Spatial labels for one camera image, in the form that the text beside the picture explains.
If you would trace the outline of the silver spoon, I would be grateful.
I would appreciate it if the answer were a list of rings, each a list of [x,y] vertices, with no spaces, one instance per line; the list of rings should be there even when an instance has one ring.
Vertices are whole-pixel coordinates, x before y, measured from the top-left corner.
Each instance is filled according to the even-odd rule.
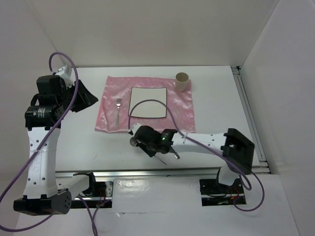
[[[159,162],[161,162],[164,165],[167,165],[163,160],[161,160],[159,157],[156,156],[156,152],[154,150],[151,150],[148,146],[144,145],[143,143],[138,142],[134,137],[130,138],[129,141],[130,145],[133,147],[138,147],[141,150],[143,150],[150,158],[155,158]]]

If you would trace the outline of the white square plate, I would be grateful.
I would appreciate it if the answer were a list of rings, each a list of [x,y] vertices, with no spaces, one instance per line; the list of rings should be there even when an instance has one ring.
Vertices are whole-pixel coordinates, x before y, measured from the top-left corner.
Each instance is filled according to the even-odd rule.
[[[167,104],[167,88],[132,87],[128,114],[134,118],[165,118]]]

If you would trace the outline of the pink satin placemat cloth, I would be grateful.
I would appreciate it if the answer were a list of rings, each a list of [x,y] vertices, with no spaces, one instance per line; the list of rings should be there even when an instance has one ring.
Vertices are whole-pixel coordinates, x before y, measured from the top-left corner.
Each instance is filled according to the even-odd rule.
[[[95,131],[126,133],[135,123],[157,131],[195,132],[191,82],[177,91],[174,79],[107,77]]]

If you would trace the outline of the silver fork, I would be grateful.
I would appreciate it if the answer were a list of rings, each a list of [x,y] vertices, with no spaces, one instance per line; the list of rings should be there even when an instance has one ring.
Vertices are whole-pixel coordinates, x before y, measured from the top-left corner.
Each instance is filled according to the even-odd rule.
[[[120,125],[120,107],[122,105],[122,99],[118,98],[116,100],[116,107],[117,107],[117,115],[116,115],[116,126],[118,127]]]

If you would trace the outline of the beige paper cup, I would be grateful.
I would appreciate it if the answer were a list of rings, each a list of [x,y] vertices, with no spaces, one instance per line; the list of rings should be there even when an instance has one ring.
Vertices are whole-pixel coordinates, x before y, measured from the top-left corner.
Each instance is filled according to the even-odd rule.
[[[189,83],[189,76],[184,72],[179,72],[175,76],[175,87],[179,92],[183,92]]]

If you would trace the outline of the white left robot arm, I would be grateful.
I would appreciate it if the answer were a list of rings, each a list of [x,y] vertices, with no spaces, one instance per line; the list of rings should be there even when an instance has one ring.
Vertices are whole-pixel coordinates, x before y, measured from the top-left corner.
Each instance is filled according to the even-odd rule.
[[[79,112],[98,99],[81,80],[67,86],[59,75],[39,77],[36,85],[38,93],[25,112],[31,159],[28,179],[23,196],[14,201],[13,208],[32,216],[67,214],[77,196],[95,194],[97,183],[91,172],[78,172],[57,183],[56,154],[61,132],[58,120],[67,108]]]

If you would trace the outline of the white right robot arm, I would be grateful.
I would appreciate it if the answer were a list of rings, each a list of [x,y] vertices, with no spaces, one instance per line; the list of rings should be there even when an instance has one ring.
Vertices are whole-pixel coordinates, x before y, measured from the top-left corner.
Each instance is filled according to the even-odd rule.
[[[184,152],[218,156],[224,161],[215,180],[215,188],[221,193],[227,192],[238,177],[252,173],[254,143],[234,128],[219,134],[197,134],[175,129],[158,132],[136,123],[128,133],[130,144],[142,149],[149,157],[172,153],[180,159],[179,154]]]

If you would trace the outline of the aluminium front rail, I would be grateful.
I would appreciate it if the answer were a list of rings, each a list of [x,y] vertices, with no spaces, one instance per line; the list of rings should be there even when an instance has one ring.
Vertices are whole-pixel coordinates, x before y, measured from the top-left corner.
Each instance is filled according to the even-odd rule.
[[[165,170],[141,170],[141,171],[94,171],[96,178],[115,177],[171,177],[171,176],[205,176],[215,175],[218,168],[197,168],[197,169],[165,169]],[[268,166],[255,167],[252,171],[256,174],[270,174]],[[56,177],[71,177],[76,172],[56,172]]]

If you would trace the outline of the aluminium rail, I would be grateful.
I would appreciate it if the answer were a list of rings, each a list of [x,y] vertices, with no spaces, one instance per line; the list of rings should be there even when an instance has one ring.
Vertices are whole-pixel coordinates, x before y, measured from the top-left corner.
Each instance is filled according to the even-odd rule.
[[[261,168],[268,168],[269,165],[262,147],[262,143],[258,134],[258,130],[253,118],[252,110],[249,104],[248,96],[246,94],[246,90],[240,75],[240,67],[232,66],[231,71],[235,80],[235,84],[241,99],[241,103],[245,112],[245,116],[249,125],[250,133],[255,144],[255,151],[259,160],[259,166]]]
[[[141,170],[141,171],[94,171],[96,178],[115,177],[171,177],[171,176],[205,176],[215,175],[218,168],[197,168],[197,169],[165,169],[165,170]],[[255,167],[252,171],[256,174],[270,174],[268,166]],[[56,177],[71,177],[76,172],[56,172]]]

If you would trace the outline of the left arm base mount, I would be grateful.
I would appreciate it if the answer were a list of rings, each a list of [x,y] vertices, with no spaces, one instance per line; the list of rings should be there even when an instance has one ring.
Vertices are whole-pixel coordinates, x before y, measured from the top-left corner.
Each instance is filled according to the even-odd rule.
[[[91,208],[112,208],[113,181],[97,181],[93,172],[76,172],[73,177],[85,175],[89,178],[89,186],[78,193]]]

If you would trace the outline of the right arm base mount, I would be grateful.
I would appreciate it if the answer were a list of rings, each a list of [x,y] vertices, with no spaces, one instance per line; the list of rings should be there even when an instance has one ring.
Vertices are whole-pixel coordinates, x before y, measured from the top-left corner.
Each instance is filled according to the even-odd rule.
[[[246,205],[243,186],[237,178],[231,187],[216,183],[215,179],[200,179],[200,194],[203,207],[233,205]]]

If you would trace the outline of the aluminium right side rail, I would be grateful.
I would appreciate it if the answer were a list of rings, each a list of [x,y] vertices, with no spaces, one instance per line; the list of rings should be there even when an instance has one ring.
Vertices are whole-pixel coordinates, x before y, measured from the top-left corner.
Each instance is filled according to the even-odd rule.
[[[245,112],[245,116],[249,125],[250,133],[255,144],[255,151],[259,160],[259,166],[261,168],[268,168],[269,165],[262,147],[262,143],[258,134],[258,130],[253,118],[252,110],[249,104],[248,96],[246,94],[246,90],[240,75],[240,67],[232,66],[231,71],[235,80],[235,84],[241,99],[241,103]]]

